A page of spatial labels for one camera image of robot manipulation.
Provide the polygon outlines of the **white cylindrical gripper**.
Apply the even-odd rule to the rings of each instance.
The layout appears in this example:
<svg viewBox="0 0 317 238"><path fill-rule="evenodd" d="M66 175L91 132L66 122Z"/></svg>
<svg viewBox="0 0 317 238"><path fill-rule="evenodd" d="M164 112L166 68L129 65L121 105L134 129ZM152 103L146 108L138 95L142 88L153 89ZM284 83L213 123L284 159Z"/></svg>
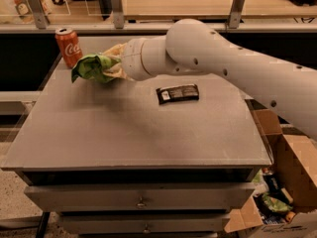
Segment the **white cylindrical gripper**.
<svg viewBox="0 0 317 238"><path fill-rule="evenodd" d="M165 48L165 36L132 39L127 44L117 44L102 53L105 60L120 60L110 68L114 77L127 80L146 80L161 74L176 73L176 62Z"/></svg>

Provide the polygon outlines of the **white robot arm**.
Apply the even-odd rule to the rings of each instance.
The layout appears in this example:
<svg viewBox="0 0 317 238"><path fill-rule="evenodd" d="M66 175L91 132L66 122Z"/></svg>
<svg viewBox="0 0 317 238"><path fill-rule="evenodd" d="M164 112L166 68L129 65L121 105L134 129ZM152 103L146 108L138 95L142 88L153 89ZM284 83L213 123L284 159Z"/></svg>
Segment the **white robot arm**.
<svg viewBox="0 0 317 238"><path fill-rule="evenodd" d="M317 139L317 70L239 47L200 21L180 20L164 36L130 40L120 63L137 81L216 74Z"/></svg>

